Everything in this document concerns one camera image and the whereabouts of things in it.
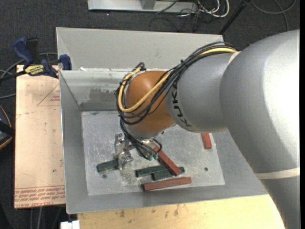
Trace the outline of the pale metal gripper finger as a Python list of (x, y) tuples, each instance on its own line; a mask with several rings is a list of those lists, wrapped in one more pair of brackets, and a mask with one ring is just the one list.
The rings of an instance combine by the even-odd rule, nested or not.
[(130, 151), (124, 151), (118, 156), (118, 168), (120, 170), (125, 169), (126, 165), (133, 161), (133, 157)]
[(117, 133), (115, 135), (114, 148), (115, 152), (113, 157), (114, 159), (118, 159), (119, 155), (124, 152), (125, 148), (125, 135), (123, 133)]

